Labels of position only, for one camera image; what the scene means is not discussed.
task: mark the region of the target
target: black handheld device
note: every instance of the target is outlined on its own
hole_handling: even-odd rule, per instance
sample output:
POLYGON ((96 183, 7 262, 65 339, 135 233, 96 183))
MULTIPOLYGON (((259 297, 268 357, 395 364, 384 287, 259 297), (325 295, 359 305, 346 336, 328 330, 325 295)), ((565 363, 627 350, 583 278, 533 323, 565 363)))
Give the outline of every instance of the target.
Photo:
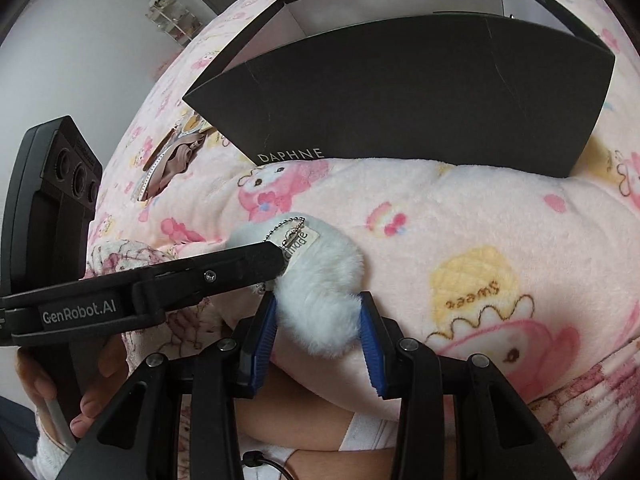
MULTIPOLYGON (((102 166, 71 117, 27 131, 4 207, 2 296, 82 278, 101 177, 102 166)), ((12 344, 3 319, 6 316, 0 309, 0 344, 12 344)), ((97 353, 103 344, 100 337, 31 349, 56 383, 58 403, 51 408, 58 415, 62 410, 67 425, 80 413, 80 399, 97 371, 97 353)))

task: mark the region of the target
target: white fluffy toy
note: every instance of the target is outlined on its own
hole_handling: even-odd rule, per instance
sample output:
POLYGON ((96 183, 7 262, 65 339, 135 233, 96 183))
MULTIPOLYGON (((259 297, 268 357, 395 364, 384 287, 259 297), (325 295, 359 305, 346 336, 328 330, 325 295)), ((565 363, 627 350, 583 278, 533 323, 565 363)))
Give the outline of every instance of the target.
POLYGON ((284 273, 267 284, 278 301, 278 325, 311 355, 337 357, 358 338, 363 257, 351 239, 300 213, 249 223, 226 247, 268 240, 284 250, 284 273))

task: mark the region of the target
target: metal screw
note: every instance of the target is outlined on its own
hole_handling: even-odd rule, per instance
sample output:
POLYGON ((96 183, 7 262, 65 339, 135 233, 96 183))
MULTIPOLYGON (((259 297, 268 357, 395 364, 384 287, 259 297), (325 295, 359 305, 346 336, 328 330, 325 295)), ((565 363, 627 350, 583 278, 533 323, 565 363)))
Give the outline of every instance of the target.
POLYGON ((156 366, 161 365, 164 362, 164 355, 162 354, 151 354, 147 356, 145 359, 145 363, 147 366, 151 368, 155 368, 156 366))
POLYGON ((471 362, 478 368, 487 368, 491 361, 489 361, 489 358, 484 354, 474 354, 471 356, 471 362))
POLYGON ((216 273, 213 270, 208 270, 204 273, 204 281, 207 283, 213 283, 216 281, 216 273))
POLYGON ((238 343, 236 343, 234 339, 231 339, 230 337, 226 337, 218 341, 216 343, 216 346, 223 352, 228 352, 229 350, 233 350, 237 344, 238 343))
POLYGON ((398 344, 402 350, 406 350, 407 352, 413 352, 414 350, 417 350, 419 346, 418 342, 411 337, 401 339, 398 344))

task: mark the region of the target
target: human hand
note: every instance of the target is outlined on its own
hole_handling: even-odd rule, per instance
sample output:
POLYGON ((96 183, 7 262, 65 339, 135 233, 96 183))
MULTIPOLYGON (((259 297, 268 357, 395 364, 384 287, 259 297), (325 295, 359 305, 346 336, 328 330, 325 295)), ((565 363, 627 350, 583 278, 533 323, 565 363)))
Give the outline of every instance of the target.
MULTIPOLYGON (((22 387, 38 409, 44 430, 57 439, 55 426, 46 409, 46 400, 56 398, 56 385, 27 348, 18 350, 15 370, 22 387)), ((83 437, 129 375, 127 351, 120 335, 111 336, 98 356, 98 374, 82 396, 80 415, 71 421, 71 432, 83 437)))

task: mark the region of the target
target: plush blanket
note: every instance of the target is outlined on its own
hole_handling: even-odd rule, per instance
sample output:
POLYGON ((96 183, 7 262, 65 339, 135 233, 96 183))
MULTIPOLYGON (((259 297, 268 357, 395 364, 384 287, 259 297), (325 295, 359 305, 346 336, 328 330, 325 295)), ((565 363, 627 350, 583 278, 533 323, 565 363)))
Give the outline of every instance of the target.
MULTIPOLYGON (((116 240, 178 258, 220 250, 245 222, 291 211, 315 216, 359 245, 364 288, 384 315, 441 354, 489 355, 525 400, 536 401, 532 408, 578 476, 596 478, 640 413, 637 348, 628 344, 640 329, 640 59, 612 12, 602 0, 557 0, 616 54, 606 102, 571 178, 428 160, 256 168, 212 128, 187 170, 140 202, 149 157, 172 128, 193 126, 182 95, 272 1, 236 2, 148 96, 104 172, 92 265, 117 266, 123 253, 112 245, 123 242, 116 240)), ((158 348, 197 351, 219 334, 221 316, 233 326, 257 301, 247 290, 229 293, 129 334, 131 362, 158 348)), ((398 416, 396 402, 375 396, 357 349, 339 360, 311 358, 281 334, 273 360, 331 402, 398 416)))

